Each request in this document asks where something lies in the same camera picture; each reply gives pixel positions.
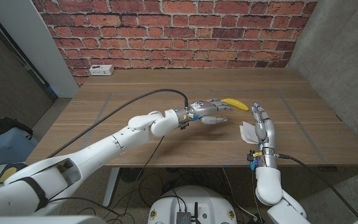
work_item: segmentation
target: black cable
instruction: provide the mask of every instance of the black cable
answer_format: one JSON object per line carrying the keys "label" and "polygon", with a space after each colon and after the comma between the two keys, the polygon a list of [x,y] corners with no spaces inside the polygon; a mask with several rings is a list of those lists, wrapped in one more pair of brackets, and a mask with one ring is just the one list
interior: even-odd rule
{"label": "black cable", "polygon": [[255,200],[256,208],[257,208],[258,214],[259,214],[258,221],[260,222],[260,224],[263,224],[263,223],[262,223],[262,216],[260,215],[260,211],[259,211],[259,207],[258,207],[258,202],[256,201],[256,196],[255,196],[254,170],[252,170],[251,172],[252,172],[252,192],[254,193],[254,200]]}
{"label": "black cable", "polygon": [[218,176],[218,174],[216,174],[215,172],[212,172],[212,171],[210,171],[210,170],[204,170],[203,172],[209,172],[210,174],[215,175],[215,177],[218,178],[218,180],[220,180],[221,185],[222,185],[221,187],[222,187],[222,190],[223,190],[223,194],[222,194],[222,192],[219,190],[219,189],[221,189],[221,188],[217,188],[217,187],[213,184],[213,182],[210,181],[210,178],[208,178],[208,180],[209,180],[209,181],[212,183],[212,185],[217,189],[217,191],[218,191],[219,193],[221,193],[221,195],[224,195],[224,196],[230,195],[230,194],[228,194],[228,191],[227,191],[227,189],[226,189],[227,185],[226,185],[226,183],[223,181],[223,180],[224,180],[224,177],[223,177],[223,179],[221,179],[220,176]]}
{"label": "black cable", "polygon": [[329,188],[331,188],[331,190],[333,190],[333,192],[342,200],[343,203],[345,203],[345,205],[353,212],[353,214],[358,218],[358,212],[354,210],[354,208],[347,202],[347,200],[334,188],[334,186],[332,186],[327,180],[325,180],[323,177],[321,177],[318,173],[316,173],[314,170],[312,170],[310,167],[308,167],[306,164],[304,164],[303,162],[299,161],[298,159],[295,159],[292,156],[288,156],[288,155],[283,155],[283,154],[279,154],[278,155],[279,158],[281,159],[291,159],[292,161],[295,161],[297,163],[299,163],[301,166],[303,166],[304,168],[308,169],[310,172],[312,172],[314,175],[316,175],[318,178],[320,178],[320,180],[322,180],[326,185],[328,185]]}
{"label": "black cable", "polygon": [[[122,199],[126,198],[129,194],[131,194],[131,193],[133,193],[133,192],[135,192],[135,191],[137,191],[137,190],[138,190],[138,189],[135,189],[135,190],[133,190],[133,191],[131,191],[131,192],[126,193],[124,196],[122,196],[122,197],[117,201],[117,203],[115,204],[115,206],[113,206],[113,207],[111,208],[111,210],[114,210],[114,209],[118,206],[118,204],[120,203],[120,201],[121,201]],[[107,217],[110,213],[111,213],[111,212],[108,212],[108,213],[103,217],[103,219],[106,219],[106,217]]]}
{"label": "black cable", "polygon": [[124,103],[123,105],[121,105],[120,107],[118,107],[117,109],[115,109],[113,112],[109,113],[107,116],[105,116],[104,118],[100,119],[99,121],[95,122],[94,124],[92,124],[90,127],[88,127],[86,130],[84,130],[83,132],[81,132],[79,135],[75,136],[72,140],[68,141],[66,144],[64,144],[62,147],[60,147],[59,149],[57,149],[55,152],[53,152],[51,155],[49,155],[47,158],[51,158],[53,156],[56,156],[56,154],[58,154],[59,152],[61,152],[63,149],[65,149],[67,146],[71,145],[73,142],[75,142],[77,139],[79,139],[81,136],[83,136],[84,134],[86,134],[88,131],[91,131],[94,127],[96,127],[98,124],[102,123],[103,121],[105,121],[106,119],[108,119],[109,117],[111,117],[113,114],[117,113],[119,110],[123,109],[124,107],[128,106],[129,104],[145,97],[145,96],[149,96],[151,94],[154,93],[158,93],[158,92],[162,92],[162,91],[170,91],[170,92],[174,92],[174,93],[178,93],[181,94],[181,96],[183,96],[185,98],[185,108],[189,107],[189,103],[188,103],[188,99],[187,96],[178,91],[178,90],[172,90],[172,89],[160,89],[160,90],[153,90],[150,91],[148,93],[145,93],[141,96],[138,96],[136,98],[131,99],[130,101]]}
{"label": "black cable", "polygon": [[127,214],[128,216],[130,216],[131,218],[132,218],[132,221],[134,222],[134,224],[135,224],[135,218],[131,215],[131,214]]}
{"label": "black cable", "polygon": [[111,221],[113,221],[111,224],[114,224],[116,221],[119,221],[122,224],[122,221],[118,218],[110,219],[110,220],[106,221],[106,223],[111,222]]}
{"label": "black cable", "polygon": [[173,190],[172,189],[172,191],[173,191],[173,193],[177,196],[177,200],[178,200],[178,205],[179,205],[179,212],[181,212],[181,208],[180,208],[180,202],[179,202],[179,198],[178,198],[178,195],[177,195],[177,193],[175,192],[175,190]]}
{"label": "black cable", "polygon": [[[157,151],[158,147],[161,145],[161,142],[162,142],[162,140],[164,139],[164,137],[165,137],[165,136],[162,136],[162,138],[161,138],[160,142],[158,143],[157,147],[154,149],[153,154],[150,156],[150,158],[148,159],[148,161],[146,162],[146,164],[144,164],[144,166],[142,167],[142,170],[140,170],[139,174],[137,175],[136,180],[135,180],[134,183],[137,182],[137,180],[139,179],[140,174],[142,173],[142,171],[144,170],[144,168],[147,166],[147,164],[150,162],[150,160],[153,158],[153,156],[154,156],[155,152]],[[129,202],[131,201],[131,197],[132,197],[132,193],[129,195],[129,198],[128,198],[127,206],[126,206],[126,208],[125,208],[124,215],[127,213],[128,206],[129,206]]]}
{"label": "black cable", "polygon": [[104,208],[104,209],[106,209],[107,211],[112,212],[112,213],[114,213],[114,214],[116,214],[116,215],[118,215],[118,216],[122,216],[121,214],[118,214],[117,212],[111,210],[110,208],[105,207],[105,206],[99,204],[98,202],[94,202],[94,201],[92,201],[92,200],[90,200],[90,199],[87,199],[87,198],[81,198],[81,197],[63,197],[63,198],[56,198],[56,199],[49,200],[48,203],[56,202],[56,201],[59,201],[59,200],[68,200],[68,199],[73,199],[73,200],[85,200],[85,201],[91,202],[91,203],[93,203],[93,204],[95,204],[95,205],[97,205],[97,206],[99,206],[99,207],[101,207],[101,208]]}
{"label": "black cable", "polygon": [[145,179],[147,179],[148,177],[150,177],[151,175],[156,175],[156,176],[158,176],[159,179],[160,179],[160,181],[161,181],[161,186],[162,186],[162,187],[164,186],[164,184],[163,184],[163,182],[162,182],[162,178],[161,178],[161,176],[158,175],[158,174],[149,174],[148,176],[146,176],[145,178],[143,178],[143,180],[140,182],[139,188],[137,189],[137,190],[139,191],[140,199],[142,199],[143,203],[145,203],[149,208],[151,208],[151,205],[149,205],[149,204],[145,201],[145,199],[143,198],[143,195],[142,195],[142,191],[141,191],[140,189],[142,188],[142,183],[143,183],[143,181],[144,181]]}
{"label": "black cable", "polygon": [[77,213],[77,215],[79,215],[81,212],[83,212],[83,211],[85,211],[85,210],[87,210],[87,209],[92,210],[92,211],[93,211],[93,215],[96,216],[96,211],[95,211],[93,208],[91,208],[91,207],[82,209],[81,211],[79,211],[79,212]]}
{"label": "black cable", "polygon": [[186,202],[181,198],[181,197],[178,197],[178,196],[175,196],[175,195],[168,195],[168,196],[163,196],[163,197],[160,197],[159,199],[161,198],[167,198],[167,197],[175,197],[175,198],[179,198],[184,204],[185,204],[185,212],[187,212],[187,205],[186,205]]}
{"label": "black cable", "polygon": [[226,174],[226,171],[224,171],[224,167],[222,167],[222,171],[223,171],[223,174],[224,174],[224,176],[225,176],[225,178],[226,178],[226,180],[227,180],[227,183],[228,183],[229,186],[230,186],[230,193],[231,193],[231,195],[232,195],[233,202],[234,202],[243,212],[246,212],[246,213],[248,213],[248,215],[254,217],[254,218],[255,218],[254,221],[256,222],[256,221],[258,220],[258,217],[255,216],[255,215],[253,215],[252,213],[248,212],[248,211],[245,210],[244,208],[242,208],[242,207],[236,202],[236,200],[234,199],[233,188],[231,187],[230,180],[229,180],[229,177],[228,177],[227,174]]}

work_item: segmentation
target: white paper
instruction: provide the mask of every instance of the white paper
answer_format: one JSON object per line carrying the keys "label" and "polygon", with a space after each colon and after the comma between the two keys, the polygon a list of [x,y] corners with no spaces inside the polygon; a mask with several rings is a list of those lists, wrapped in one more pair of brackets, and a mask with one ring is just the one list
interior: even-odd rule
{"label": "white paper", "polygon": [[240,133],[243,141],[249,144],[258,144],[259,139],[255,133],[255,126],[246,122],[240,125]]}

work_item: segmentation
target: red brick wall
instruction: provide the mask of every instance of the red brick wall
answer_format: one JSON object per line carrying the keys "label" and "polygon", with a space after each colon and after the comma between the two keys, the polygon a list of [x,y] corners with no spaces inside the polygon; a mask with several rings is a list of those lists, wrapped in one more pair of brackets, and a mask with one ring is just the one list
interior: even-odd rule
{"label": "red brick wall", "polygon": [[285,67],[317,0],[33,0],[77,83],[120,68]]}

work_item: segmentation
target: table leg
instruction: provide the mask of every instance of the table leg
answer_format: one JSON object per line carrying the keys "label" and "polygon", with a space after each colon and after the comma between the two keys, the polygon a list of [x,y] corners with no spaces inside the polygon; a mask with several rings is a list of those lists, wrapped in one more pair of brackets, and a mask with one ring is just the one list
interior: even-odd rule
{"label": "table leg", "polygon": [[103,206],[108,207],[110,206],[112,200],[112,194],[114,192],[117,178],[118,178],[119,168],[112,168],[110,172],[109,182],[106,187],[106,193],[104,193],[103,198]]}

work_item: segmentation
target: blue object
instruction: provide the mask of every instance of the blue object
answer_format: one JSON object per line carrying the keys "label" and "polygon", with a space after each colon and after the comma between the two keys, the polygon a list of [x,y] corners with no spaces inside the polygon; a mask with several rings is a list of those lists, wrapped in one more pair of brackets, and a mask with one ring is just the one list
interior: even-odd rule
{"label": "blue object", "polygon": [[34,150],[38,140],[29,133],[12,128],[0,135],[0,165],[24,162]]}
{"label": "blue object", "polygon": [[250,167],[251,167],[251,170],[255,170],[255,164],[256,164],[255,161],[252,161],[252,162],[251,162],[251,166],[250,166]]}

